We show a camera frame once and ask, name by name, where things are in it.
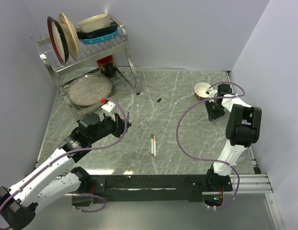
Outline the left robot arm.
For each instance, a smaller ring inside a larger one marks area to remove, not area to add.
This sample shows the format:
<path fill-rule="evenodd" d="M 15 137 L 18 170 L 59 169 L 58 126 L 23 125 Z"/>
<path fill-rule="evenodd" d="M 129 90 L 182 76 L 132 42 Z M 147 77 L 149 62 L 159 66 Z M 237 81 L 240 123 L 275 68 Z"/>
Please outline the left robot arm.
<path fill-rule="evenodd" d="M 86 114 L 44 163 L 10 188 L 0 187 L 0 217 L 7 228 L 24 229 L 39 211 L 65 194 L 88 195 L 91 175 L 82 167 L 73 168 L 58 181 L 55 178 L 92 151 L 92 144 L 108 135 L 122 139 L 130 126 L 128 114 L 104 115 L 103 120 L 96 113 Z"/>

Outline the green marker pen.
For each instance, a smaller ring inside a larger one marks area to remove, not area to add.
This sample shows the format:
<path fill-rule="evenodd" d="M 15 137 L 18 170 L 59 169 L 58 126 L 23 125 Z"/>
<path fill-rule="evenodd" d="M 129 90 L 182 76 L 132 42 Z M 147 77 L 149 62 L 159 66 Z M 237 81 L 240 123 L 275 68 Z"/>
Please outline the green marker pen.
<path fill-rule="evenodd" d="M 154 156 L 154 140 L 151 139 L 151 155 Z"/>

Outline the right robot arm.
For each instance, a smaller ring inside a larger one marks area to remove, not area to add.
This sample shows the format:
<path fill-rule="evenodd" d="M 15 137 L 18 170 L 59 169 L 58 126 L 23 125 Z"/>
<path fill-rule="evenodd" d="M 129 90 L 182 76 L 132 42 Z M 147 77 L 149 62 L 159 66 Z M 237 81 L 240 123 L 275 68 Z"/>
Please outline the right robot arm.
<path fill-rule="evenodd" d="M 262 110 L 234 94 L 229 83 L 218 85 L 216 90 L 209 86 L 204 92 L 209 98 L 205 107 L 210 121 L 223 117 L 226 111 L 230 113 L 225 132 L 226 144 L 217 162 L 213 163 L 215 174 L 205 179 L 206 187 L 216 191 L 222 185 L 220 176 L 230 175 L 231 166 L 236 164 L 240 155 L 258 141 Z"/>

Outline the pink marker pen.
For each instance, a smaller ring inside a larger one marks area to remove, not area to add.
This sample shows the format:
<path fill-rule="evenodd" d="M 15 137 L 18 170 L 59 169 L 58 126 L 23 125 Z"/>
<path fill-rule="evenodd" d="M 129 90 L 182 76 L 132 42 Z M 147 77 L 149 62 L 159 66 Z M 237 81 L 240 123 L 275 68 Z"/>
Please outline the pink marker pen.
<path fill-rule="evenodd" d="M 157 157 L 157 147 L 156 147 L 156 141 L 154 141 L 154 158 Z"/>

